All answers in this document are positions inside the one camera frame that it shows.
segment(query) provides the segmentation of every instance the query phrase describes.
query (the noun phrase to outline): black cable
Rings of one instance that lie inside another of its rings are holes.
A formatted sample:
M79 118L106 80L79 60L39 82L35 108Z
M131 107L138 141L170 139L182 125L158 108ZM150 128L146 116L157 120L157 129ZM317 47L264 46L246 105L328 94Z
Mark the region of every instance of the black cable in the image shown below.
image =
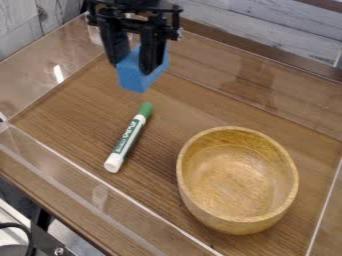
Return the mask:
M33 234L28 230L28 228L19 224L19 223L0 223L0 229L6 229L6 228L19 228L24 231L24 233L27 234L27 238L28 238L28 247L27 247L27 253L26 256L30 256L31 250L34 248L34 240L33 240Z

